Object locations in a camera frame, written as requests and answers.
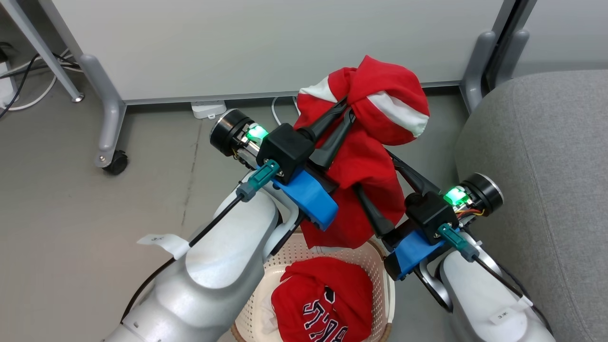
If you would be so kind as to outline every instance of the laundry basket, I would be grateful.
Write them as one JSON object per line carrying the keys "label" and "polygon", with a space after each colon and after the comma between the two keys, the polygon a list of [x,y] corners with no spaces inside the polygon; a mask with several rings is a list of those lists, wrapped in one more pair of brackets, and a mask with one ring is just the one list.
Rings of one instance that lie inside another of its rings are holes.
{"label": "laundry basket", "polygon": [[373,284],[373,324],[365,342],[386,341],[395,314],[395,283],[384,270],[384,250],[374,240],[350,250],[346,248],[313,248],[306,246],[304,236],[294,233],[276,256],[264,264],[264,278],[249,298],[245,308],[232,326],[238,342],[279,342],[278,331],[265,335],[261,332],[261,301],[278,286],[285,267],[301,260],[328,256],[361,266]]}

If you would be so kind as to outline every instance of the white wall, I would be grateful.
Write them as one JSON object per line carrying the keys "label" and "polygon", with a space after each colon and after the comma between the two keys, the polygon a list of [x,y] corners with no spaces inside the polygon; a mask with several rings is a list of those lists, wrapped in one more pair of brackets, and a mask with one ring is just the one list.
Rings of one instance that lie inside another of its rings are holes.
{"label": "white wall", "polygon": [[364,55],[462,78],[502,0],[53,0],[125,100],[296,91]]}
{"label": "white wall", "polygon": [[530,39],[514,77],[608,69],[608,1],[538,0],[524,28]]}

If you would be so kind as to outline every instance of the gray chair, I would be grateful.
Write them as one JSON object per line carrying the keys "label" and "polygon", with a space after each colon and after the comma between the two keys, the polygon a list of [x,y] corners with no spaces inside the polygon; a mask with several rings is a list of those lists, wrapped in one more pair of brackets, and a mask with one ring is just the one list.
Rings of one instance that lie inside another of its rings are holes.
{"label": "gray chair", "polygon": [[608,341],[608,71],[513,79],[475,109],[455,147],[505,205],[473,225],[526,285],[557,341]]}

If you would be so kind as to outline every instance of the green led light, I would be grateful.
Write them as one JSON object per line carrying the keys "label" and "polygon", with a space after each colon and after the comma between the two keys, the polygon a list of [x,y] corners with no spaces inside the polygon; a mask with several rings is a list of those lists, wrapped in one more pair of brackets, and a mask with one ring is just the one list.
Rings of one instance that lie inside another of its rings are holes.
{"label": "green led light", "polygon": [[264,129],[264,127],[262,127],[258,124],[252,124],[251,126],[249,126],[249,129],[247,130],[247,133],[245,134],[245,136],[247,136],[247,138],[249,140],[252,140],[255,142],[261,142],[262,139],[264,139],[264,137],[267,135],[268,135],[268,132]]}
{"label": "green led light", "polygon": [[466,194],[466,192],[456,187],[448,191],[443,198],[453,206],[459,206],[469,200],[469,196]]}

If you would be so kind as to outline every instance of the red garment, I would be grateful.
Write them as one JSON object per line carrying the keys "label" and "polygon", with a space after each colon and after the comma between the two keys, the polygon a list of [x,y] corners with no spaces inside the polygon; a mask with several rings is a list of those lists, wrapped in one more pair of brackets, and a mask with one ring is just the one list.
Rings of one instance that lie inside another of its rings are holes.
{"label": "red garment", "polygon": [[357,248],[373,235],[351,188],[355,183],[363,185],[366,195],[389,220],[399,222],[405,213],[404,196],[383,144],[401,145],[414,140],[429,118],[426,96],[414,73],[366,56],[358,68],[340,69],[318,85],[301,89],[297,106],[302,115],[294,128],[310,125],[347,94],[356,120],[327,172],[339,183],[332,195],[338,213],[325,232],[310,222],[302,223],[309,248]]}
{"label": "red garment", "polygon": [[281,281],[271,301],[284,342],[361,342],[370,336],[373,287],[359,265],[317,257],[287,266]]}

